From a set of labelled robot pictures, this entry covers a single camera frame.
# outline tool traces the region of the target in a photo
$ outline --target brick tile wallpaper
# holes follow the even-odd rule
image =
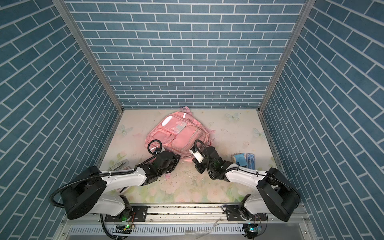
[[[317,0],[265,110],[319,239],[384,239],[384,1]]]
[[[66,3],[125,108],[256,108],[304,1]]]
[[[51,192],[96,158],[114,104],[50,0],[0,1],[0,239],[51,239]]]

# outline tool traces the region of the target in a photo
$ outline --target black cable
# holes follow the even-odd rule
[[[265,215],[266,215],[266,224],[265,224],[265,229],[264,229],[263,233],[265,233],[266,227],[268,226],[268,213],[265,213]]]
[[[277,179],[275,179],[275,178],[273,178],[273,177],[270,177],[270,176],[268,176],[268,175],[265,175],[265,174],[260,174],[260,173],[258,173],[258,172],[257,172],[257,173],[253,173],[253,172],[245,171],[245,170],[243,170],[243,169],[239,169],[239,170],[241,170],[241,171],[243,171],[243,172],[250,173],[250,174],[254,174],[254,175],[257,175],[257,176],[265,176],[265,177],[268,177],[268,178],[270,178],[270,179],[272,179],[272,180],[278,181],[278,182],[280,182],[280,183],[286,185],[286,186],[289,187],[290,189],[292,189],[292,190],[295,192],[295,194],[297,195],[298,199],[300,200],[300,196],[299,196],[299,194],[296,192],[296,190],[294,190],[292,187],[288,186],[287,184],[285,184],[284,182],[282,182],[282,181],[280,181],[280,180],[277,180]]]
[[[225,170],[224,172],[222,172],[219,176],[214,177],[213,180],[221,178],[221,177],[224,176],[227,172],[230,172],[230,171],[232,171],[232,170],[239,170],[239,167],[231,167],[231,168],[228,168],[227,170]]]
[[[94,178],[99,178],[99,177],[108,177],[108,176],[116,176],[116,175],[126,175],[126,174],[131,174],[133,173],[134,171],[133,170],[129,170],[129,171],[117,171],[117,172],[106,172],[106,173],[101,173],[101,174],[96,174],[96,175],[93,175],[93,176],[90,176],[90,177],[86,177],[86,178],[83,178],[83,179],[80,179],[80,180],[76,180],[74,182],[70,182],[70,183],[67,183],[61,187],[59,187],[58,189],[56,189],[55,191],[53,191],[53,193],[49,196],[49,203],[52,204],[53,206],[55,207],[60,207],[60,208],[64,208],[64,204],[61,204],[59,202],[56,202],[54,200],[54,197],[59,193],[59,192],[62,192],[64,191],[65,189],[71,187],[72,185],[75,185],[75,184],[78,184],[80,182],[84,182],[84,181],[88,181],[90,179],[94,179]]]
[[[152,143],[154,143],[154,142],[158,142],[159,144],[160,144],[160,151],[161,151],[161,149],[163,148],[163,144],[161,143],[161,141],[160,140],[157,140],[157,139],[154,139],[154,140],[152,140],[152,141],[150,141],[149,143],[148,143],[148,146],[147,146],[147,150],[148,150],[148,152],[150,153],[150,154],[152,154],[152,155],[157,155],[158,153],[156,153],[156,152],[151,152],[151,150],[149,149],[149,147],[151,146],[151,144]]]
[[[124,237],[124,236],[114,236],[112,234],[110,234],[107,230],[107,228],[105,227],[105,224],[104,224],[104,219],[103,219],[103,214],[100,214],[100,222],[101,222],[101,226],[104,230],[104,233],[105,235],[107,235],[109,238],[111,239],[114,239],[114,240],[122,240],[122,239],[126,239],[127,237]]]
[[[227,206],[228,206],[228,205],[223,205],[223,206],[221,207],[221,210],[223,210],[223,212],[225,212],[225,213],[231,213],[230,210],[227,210]]]
[[[154,142],[158,142],[159,143],[159,148],[160,148],[160,152],[161,152],[161,149],[163,148],[163,144],[161,143],[161,141],[160,140],[157,140],[157,139],[154,139],[154,140],[152,140],[152,141],[150,141],[149,143],[148,143],[148,146],[147,146],[147,150],[148,150],[148,152],[150,153],[150,154],[152,154],[153,156],[152,157],[150,157],[150,158],[148,158],[147,160],[145,160],[144,162],[141,162],[141,163],[139,163],[139,164],[137,164],[136,166],[135,166],[135,168],[134,168],[134,171],[136,171],[136,169],[138,168],[138,167],[140,167],[141,165],[143,165],[143,164],[146,164],[147,162],[149,162],[149,161],[151,161],[152,159],[154,159],[155,157],[157,157],[157,155],[160,153],[160,152],[156,152],[156,150],[155,150],[155,152],[151,152],[151,150],[150,150],[150,145],[152,144],[152,143],[154,143]]]
[[[212,175],[212,173],[211,173],[211,170],[210,170],[210,160],[211,160],[211,158],[210,157],[208,157],[208,160],[207,160],[207,166],[206,166],[206,169],[207,169],[207,172],[208,172],[208,176],[212,179],[212,180],[215,180],[215,179],[217,179],[217,178],[215,178],[213,175]]]
[[[203,152],[201,152],[201,151],[199,150],[199,148],[197,147],[197,143],[198,143],[198,142],[204,147],[204,150],[205,150],[205,152],[206,152],[206,155],[205,155]],[[203,143],[203,141],[201,141],[201,140],[199,140],[199,139],[196,139],[196,140],[195,140],[195,143],[194,143],[194,146],[195,146],[196,150],[199,151],[199,153],[201,153],[202,155],[204,155],[204,157],[210,157],[210,156],[209,156],[209,153],[208,153],[208,150],[207,150],[207,146]]]

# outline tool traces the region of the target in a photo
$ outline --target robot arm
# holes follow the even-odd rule
[[[134,170],[106,172],[89,167],[50,196],[50,203],[65,208],[68,219],[77,219],[87,213],[130,216],[132,207],[125,196],[110,196],[107,192],[128,186],[143,186],[155,182],[161,175],[172,172],[180,155],[156,150],[152,163],[140,164]],[[63,204],[53,198],[60,193]]]
[[[232,162],[223,161],[214,147],[204,149],[204,156],[194,146],[190,152],[195,156],[192,160],[199,173],[205,169],[211,179],[227,182],[237,182],[257,189],[260,195],[247,195],[240,211],[243,217],[248,218],[244,212],[254,215],[262,212],[271,212],[277,218],[287,222],[300,201],[300,193],[276,168],[268,171],[257,171],[240,167]]]

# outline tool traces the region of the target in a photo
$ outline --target metal rail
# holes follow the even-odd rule
[[[273,74],[272,79],[271,79],[271,81],[270,81],[270,83],[269,83],[269,85],[265,91],[264,97],[263,97],[262,102],[261,102],[260,107],[259,107],[260,112],[263,112],[263,110],[264,110],[264,108],[265,108],[265,106],[266,106],[266,104],[267,104],[267,102],[268,102],[268,100],[272,94],[272,91],[275,88],[277,81],[279,80],[279,77],[281,75],[281,72],[283,71],[285,63],[287,63],[288,57],[291,54],[293,47],[295,46],[296,40],[299,38],[300,32],[303,29],[304,23],[307,20],[308,15],[309,15],[310,11],[312,10],[312,7],[313,7],[315,1],[316,0],[307,0],[303,5],[303,8],[300,12],[300,15],[297,19],[297,22],[296,22],[295,26],[293,27],[293,30],[292,30],[291,36],[288,40],[288,43],[287,43],[286,47],[284,48],[284,51],[281,55],[279,64],[277,65],[275,73]]]
[[[219,220],[219,225],[214,228],[211,234],[243,233],[242,224],[250,222],[243,220],[227,221],[226,213],[221,209],[223,204],[146,204],[149,207],[146,221],[135,223],[135,230],[129,236],[184,235],[186,230],[209,230],[217,220]],[[268,213],[268,224],[274,223],[285,222]],[[302,204],[295,209],[288,223],[300,224],[303,234],[310,232],[308,230],[310,220]],[[105,224],[109,232],[113,232],[117,225],[124,223],[107,222]],[[65,240],[70,235],[104,235],[99,214],[87,214],[75,220],[64,218],[63,224],[59,227],[54,239]],[[310,234],[303,236],[306,237],[306,240],[311,240],[310,237],[312,237]]]
[[[123,112],[119,113],[118,117],[116,118],[115,123],[112,125],[112,129],[111,129],[111,131],[109,133],[108,139],[105,141],[103,149],[101,150],[100,155],[99,155],[99,157],[96,160],[95,166],[97,168],[100,168],[101,163],[103,162],[105,154],[107,153],[109,145],[111,144],[112,138],[115,135],[116,129],[119,126],[119,123],[120,123],[120,120],[121,120],[121,117],[122,117],[123,113],[124,113],[124,110],[123,110]]]
[[[284,167],[283,167],[283,163],[282,163],[282,161],[281,161],[280,155],[279,155],[279,153],[278,153],[278,151],[277,151],[275,142],[273,141],[271,132],[269,131],[269,128],[268,128],[268,126],[267,126],[267,124],[266,124],[264,114],[261,113],[260,111],[257,111],[257,115],[259,116],[260,122],[261,122],[261,124],[262,124],[263,130],[264,130],[264,133],[265,133],[265,138],[266,138],[266,140],[268,141],[268,144],[269,144],[269,147],[270,147],[270,149],[271,149],[273,158],[274,158],[274,160],[275,160],[277,169],[278,169],[278,170],[279,170],[279,171],[280,171],[286,178],[288,178],[288,176],[287,176],[287,174],[286,174],[286,172],[285,172],[285,169],[284,169]]]

